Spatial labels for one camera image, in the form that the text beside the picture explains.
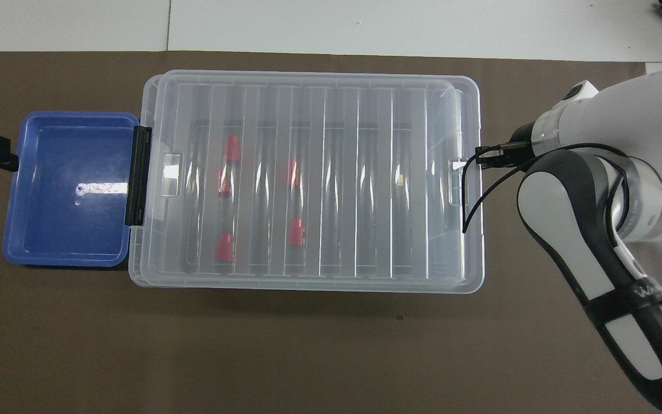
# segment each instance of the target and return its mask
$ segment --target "velcro strap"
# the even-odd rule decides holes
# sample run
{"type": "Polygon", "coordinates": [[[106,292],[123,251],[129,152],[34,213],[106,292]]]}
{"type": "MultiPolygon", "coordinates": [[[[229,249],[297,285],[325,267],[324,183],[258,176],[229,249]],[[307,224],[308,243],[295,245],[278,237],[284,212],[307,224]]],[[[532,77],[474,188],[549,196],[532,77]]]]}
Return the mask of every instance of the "velcro strap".
{"type": "Polygon", "coordinates": [[[662,287],[646,276],[598,296],[584,306],[595,327],[629,315],[638,309],[662,302],[662,287]]]}

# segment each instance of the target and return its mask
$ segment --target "red cap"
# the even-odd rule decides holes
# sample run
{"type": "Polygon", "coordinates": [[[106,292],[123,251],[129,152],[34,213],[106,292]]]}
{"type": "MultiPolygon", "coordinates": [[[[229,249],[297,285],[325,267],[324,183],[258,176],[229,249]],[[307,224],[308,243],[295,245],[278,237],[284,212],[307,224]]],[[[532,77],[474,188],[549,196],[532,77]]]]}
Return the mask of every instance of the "red cap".
{"type": "Polygon", "coordinates": [[[241,149],[239,149],[239,138],[236,135],[230,135],[226,139],[226,147],[224,147],[224,152],[226,152],[226,162],[227,163],[237,163],[241,160],[241,149]]]}
{"type": "Polygon", "coordinates": [[[216,262],[231,262],[234,259],[234,241],[231,233],[222,233],[216,244],[216,262]]]}
{"type": "Polygon", "coordinates": [[[292,189],[300,188],[300,165],[296,160],[290,160],[287,165],[287,186],[292,189]]]}
{"type": "Polygon", "coordinates": [[[221,171],[218,172],[218,196],[227,197],[231,193],[232,182],[229,174],[226,172],[226,167],[221,167],[221,171]]]}
{"type": "Polygon", "coordinates": [[[295,217],[290,224],[287,234],[287,244],[290,246],[303,246],[303,219],[295,217]]]}

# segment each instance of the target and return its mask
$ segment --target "brown table surface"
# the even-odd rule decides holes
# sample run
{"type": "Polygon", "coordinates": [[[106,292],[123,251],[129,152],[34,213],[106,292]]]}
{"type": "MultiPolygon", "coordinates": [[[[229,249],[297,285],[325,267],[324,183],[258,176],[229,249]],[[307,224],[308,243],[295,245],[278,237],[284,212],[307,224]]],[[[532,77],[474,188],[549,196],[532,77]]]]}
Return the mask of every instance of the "brown table surface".
{"type": "MultiPolygon", "coordinates": [[[[34,110],[139,114],[144,82],[173,68],[464,74],[481,88],[485,144],[582,79],[602,89],[644,73],[638,63],[0,53],[0,134],[15,145],[34,110]]],[[[485,184],[501,173],[488,170],[485,184]]],[[[470,296],[144,289],[124,267],[16,266],[1,253],[10,179],[0,170],[0,412],[657,412],[526,233],[517,179],[486,202],[486,280],[470,296]]]]}

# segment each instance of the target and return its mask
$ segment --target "blue plastic container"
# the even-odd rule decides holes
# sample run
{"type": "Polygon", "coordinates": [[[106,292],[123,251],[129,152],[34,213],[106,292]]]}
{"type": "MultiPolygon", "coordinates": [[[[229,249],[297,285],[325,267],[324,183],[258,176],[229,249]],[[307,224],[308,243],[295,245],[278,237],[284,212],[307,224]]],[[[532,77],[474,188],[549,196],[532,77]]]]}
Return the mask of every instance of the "blue plastic container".
{"type": "Polygon", "coordinates": [[[124,225],[131,113],[34,112],[23,121],[2,251],[17,265],[111,267],[124,225]]]}

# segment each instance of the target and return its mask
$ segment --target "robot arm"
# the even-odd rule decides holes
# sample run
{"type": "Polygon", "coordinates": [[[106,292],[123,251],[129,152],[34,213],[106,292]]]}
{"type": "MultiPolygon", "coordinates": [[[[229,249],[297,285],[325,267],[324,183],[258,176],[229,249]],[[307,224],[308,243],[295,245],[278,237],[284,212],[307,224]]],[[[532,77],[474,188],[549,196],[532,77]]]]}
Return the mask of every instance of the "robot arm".
{"type": "Polygon", "coordinates": [[[599,92],[581,82],[508,144],[478,163],[528,166],[523,223],[633,385],[662,410],[662,288],[623,243],[662,239],[662,72],[599,92]],[[564,149],[589,143],[627,156],[564,149]]]}

